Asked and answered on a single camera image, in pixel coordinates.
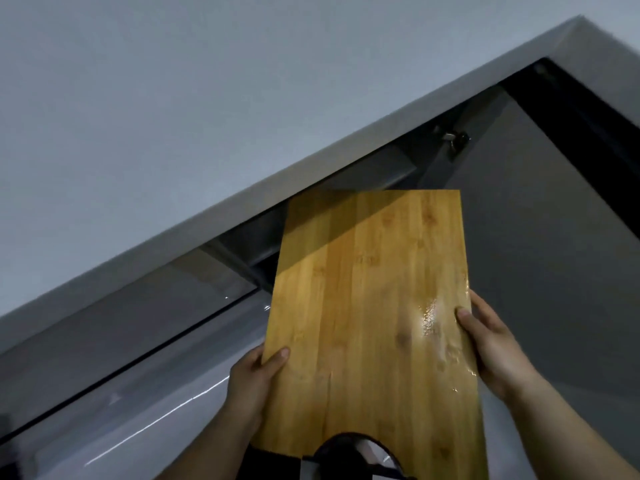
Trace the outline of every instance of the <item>hand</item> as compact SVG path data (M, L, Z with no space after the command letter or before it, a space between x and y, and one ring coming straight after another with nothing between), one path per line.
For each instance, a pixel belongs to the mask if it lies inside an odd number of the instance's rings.
M281 370L289 358L289 349L284 347L272 357L260 364L264 345L249 350L231 368L227 399L221 411L244 428L250 430L253 436L262 422L264 409L271 379Z
M498 314L474 291L469 293L477 318L460 307L456 309L458 322L476 344L480 377L492 393L510 406L543 379Z

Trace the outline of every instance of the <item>wooden cutting board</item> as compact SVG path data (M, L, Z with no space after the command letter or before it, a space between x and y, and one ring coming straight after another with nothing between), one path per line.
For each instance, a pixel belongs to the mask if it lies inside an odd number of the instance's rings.
M308 191L289 204L264 357L277 375L254 446L302 457L372 436L405 475L487 479L460 193Z

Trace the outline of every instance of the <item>person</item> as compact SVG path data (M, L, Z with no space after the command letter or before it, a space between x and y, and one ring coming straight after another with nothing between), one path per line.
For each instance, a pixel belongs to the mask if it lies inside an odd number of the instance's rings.
M477 313L458 308L479 357L484 383L507 405L531 466L540 479L640 480L534 368L500 317L470 291ZM263 347L231 369L224 405L203 432L158 480L233 480L262 419L271 379L289 357L283 348L260 364Z

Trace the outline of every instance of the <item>finger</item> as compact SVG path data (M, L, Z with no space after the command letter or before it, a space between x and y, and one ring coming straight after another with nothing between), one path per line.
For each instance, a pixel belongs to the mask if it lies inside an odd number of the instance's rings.
M240 367L252 367L256 362L258 362L258 360L260 360L262 352L264 352L264 344L260 344L249 350L249 352L242 356L236 365L239 365Z
M468 309L462 306L456 308L456 317L458 318L458 323L469 332L476 344L480 343L490 333L484 323L480 322Z
M267 375L269 379L276 375L277 371L282 369L282 366L289 359L290 350L288 347L283 347L273 354L270 359L262 364L261 371Z
M489 329L494 331L508 330L498 314L493 311L493 308L473 290L469 290L469 296L471 297L471 304L478 310L478 320L484 323Z

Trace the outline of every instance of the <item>person's left thumb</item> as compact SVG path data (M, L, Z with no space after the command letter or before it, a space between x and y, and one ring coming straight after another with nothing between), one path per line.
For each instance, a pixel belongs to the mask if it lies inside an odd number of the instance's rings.
M273 354L270 359L262 365L261 370L264 371L269 379L274 377L274 375L276 375L276 373L281 370L282 366L286 364L287 360L289 359L289 353L289 348L283 347L275 354Z

